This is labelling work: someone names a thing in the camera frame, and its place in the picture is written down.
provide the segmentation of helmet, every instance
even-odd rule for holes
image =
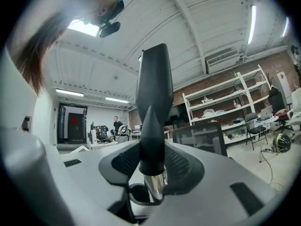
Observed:
[[[291,144],[291,139],[287,135],[282,133],[279,133],[273,140],[274,150],[277,151],[278,148],[278,151],[280,153],[289,151],[291,149]]]

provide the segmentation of fluorescent light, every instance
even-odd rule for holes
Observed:
[[[256,12],[257,12],[257,7],[252,6],[252,21],[251,21],[251,30],[250,30],[248,45],[252,42],[253,35],[254,35],[255,23],[256,23]]]
[[[122,103],[128,103],[128,101],[125,101],[125,100],[117,100],[117,99],[113,99],[113,98],[109,98],[109,97],[106,97],[106,100],[112,100],[112,101],[117,101],[117,102],[122,102]]]
[[[84,22],[79,19],[73,20],[68,28],[89,34],[94,37],[97,35],[99,30],[99,27],[92,24],[84,24]]]
[[[82,93],[77,93],[77,92],[72,92],[72,91],[67,91],[67,90],[62,90],[62,89],[55,89],[55,91],[58,93],[63,93],[63,94],[68,94],[68,95],[73,95],[73,96],[81,96],[81,97],[84,96],[84,94],[82,94]]]
[[[282,37],[284,37],[284,36],[286,35],[286,32],[287,32],[287,28],[288,28],[289,22],[290,22],[290,21],[289,21],[288,17],[286,17],[286,23],[285,23],[285,28],[284,28]]]

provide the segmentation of man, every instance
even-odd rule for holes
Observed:
[[[120,126],[122,126],[123,125],[123,123],[121,122],[121,121],[119,121],[118,120],[118,116],[114,116],[114,128],[115,128],[115,136],[116,136],[116,141],[118,142],[118,143],[122,143],[122,142],[124,142],[125,140],[120,140],[120,138],[122,137],[122,136],[120,136],[119,134],[118,134],[118,129],[119,129],[119,127]]]

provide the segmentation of black rectangular slot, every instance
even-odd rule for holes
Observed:
[[[252,191],[244,183],[234,183],[230,188],[235,193],[249,216],[256,213],[263,207],[263,203],[252,193]]]
[[[65,161],[64,164],[66,167],[70,167],[70,166],[73,166],[73,165],[76,165],[76,164],[79,164],[81,163],[81,161],[79,159],[74,159],[74,160],[71,160],[71,161]]]

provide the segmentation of doorway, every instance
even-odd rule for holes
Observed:
[[[87,143],[87,106],[60,103],[57,117],[58,144]]]
[[[69,144],[84,143],[83,114],[69,113],[68,116],[68,142]]]

